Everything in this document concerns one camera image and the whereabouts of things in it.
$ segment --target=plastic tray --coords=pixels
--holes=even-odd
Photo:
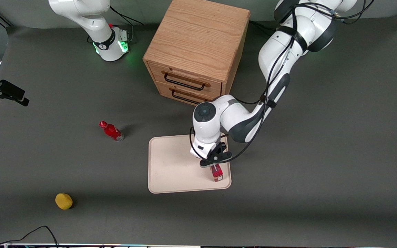
[[[227,145],[226,137],[222,142]],[[153,194],[226,189],[231,185],[230,163],[220,164],[223,179],[214,182],[210,168],[189,153],[189,135],[155,137],[148,152],[148,189]]]

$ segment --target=wooden drawer cabinet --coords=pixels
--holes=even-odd
[[[162,96],[192,105],[197,105],[200,102],[209,102],[213,99],[205,95],[184,91],[162,82],[156,82],[156,86]]]
[[[210,96],[212,99],[221,95],[222,83],[179,72],[166,66],[150,62],[148,64],[156,83],[163,82],[182,91]]]
[[[173,0],[143,61],[162,96],[196,105],[230,92],[249,11]]]

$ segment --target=gray mat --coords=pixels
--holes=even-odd
[[[48,225],[62,243],[397,247],[397,16],[342,25],[295,64],[229,189],[166,195],[148,191],[148,141],[186,134],[194,108],[151,81],[142,56],[155,30],[136,28],[112,63],[82,29],[10,30],[0,79],[31,102],[0,104],[0,241]],[[266,39],[249,27],[234,96],[263,91]],[[101,120],[126,139],[112,142]],[[61,192],[78,205],[58,209]]]

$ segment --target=wall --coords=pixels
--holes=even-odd
[[[214,2],[246,8],[251,11],[251,20],[273,20],[278,0],[213,0]],[[363,0],[351,9],[356,13],[362,8]],[[117,11],[143,23],[160,22],[171,0],[111,0]],[[0,12],[13,24],[35,28],[77,27],[74,22],[55,14],[48,0],[0,0]],[[397,0],[376,0],[363,18],[394,16],[397,14]],[[104,13],[108,22],[123,24],[124,21],[112,11]]]

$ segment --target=yellow ball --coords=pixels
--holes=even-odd
[[[57,194],[55,198],[55,202],[56,205],[58,205],[58,207],[62,210],[69,209],[73,204],[73,200],[71,199],[71,197],[65,193]]]

